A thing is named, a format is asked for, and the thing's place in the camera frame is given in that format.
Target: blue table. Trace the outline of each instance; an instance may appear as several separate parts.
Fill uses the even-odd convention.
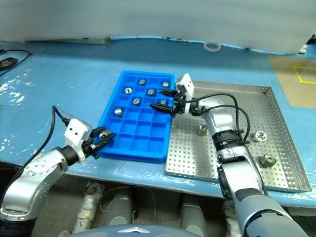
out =
[[[195,80],[271,86],[299,151],[312,192],[269,192],[286,206],[316,207],[316,110],[289,105],[267,54],[224,46],[208,53],[201,43],[182,46],[161,39],[121,39],[109,46],[62,43],[2,42],[1,48],[33,53],[22,65],[1,78],[0,159],[23,164],[42,144],[50,128],[51,106],[57,105],[96,126],[124,70],[190,73]],[[303,57],[316,58],[316,48]],[[23,52],[0,55],[22,59]],[[45,153],[63,146],[65,127],[57,120]],[[221,197],[218,184],[172,177],[164,164],[89,158],[69,174],[98,180],[178,190]]]

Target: metal sheet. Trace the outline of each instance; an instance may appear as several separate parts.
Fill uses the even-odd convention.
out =
[[[195,81],[195,97],[214,92],[230,92],[238,105],[250,117],[251,130],[248,140],[250,151],[269,190],[301,192],[311,191],[301,160],[290,136],[284,118],[270,87]],[[229,97],[219,96],[227,104]],[[232,114],[234,108],[227,108]],[[166,173],[170,175],[217,182],[219,166],[210,136],[199,136],[198,126],[205,124],[202,118],[191,115],[176,116],[173,120]],[[240,128],[246,130],[244,115],[239,116]],[[264,131],[268,139],[264,143],[252,140],[252,134]],[[270,154],[277,159],[272,168],[264,168],[259,158]]]

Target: blue plastic tray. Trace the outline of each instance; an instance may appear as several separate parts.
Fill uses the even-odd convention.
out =
[[[111,98],[103,112],[98,126],[106,126],[116,133],[114,139],[99,150],[102,157],[128,159],[145,162],[165,162],[168,152],[171,129],[171,115],[155,111],[151,103],[161,103],[166,100],[167,106],[173,106],[173,98],[158,93],[160,89],[168,89],[162,84],[167,81],[169,89],[175,87],[175,77],[172,74],[124,71],[121,73]],[[133,89],[131,94],[125,94],[127,87]],[[152,96],[148,90],[154,89]],[[141,102],[134,105],[135,98]],[[118,117],[116,108],[123,110],[123,116]]]

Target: white wall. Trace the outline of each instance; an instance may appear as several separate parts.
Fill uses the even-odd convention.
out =
[[[156,35],[296,53],[316,0],[1,0],[0,40]]]

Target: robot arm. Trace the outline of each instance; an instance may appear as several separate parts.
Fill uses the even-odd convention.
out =
[[[65,147],[57,147],[33,159],[7,189],[0,209],[0,236],[29,236],[51,186],[76,162],[106,145],[114,136],[105,127],[89,130],[73,118],[65,132]]]
[[[233,200],[237,220],[244,236],[307,237],[275,200],[262,194],[260,174],[254,167],[241,132],[234,126],[232,115],[224,108],[204,113],[209,108],[223,103],[214,97],[194,100],[194,85],[189,74],[185,74],[177,86],[178,91],[160,91],[166,96],[174,97],[173,107],[160,104],[151,106],[172,115],[190,113],[194,116],[201,115],[205,119],[220,163],[217,172],[222,194],[224,198]]]

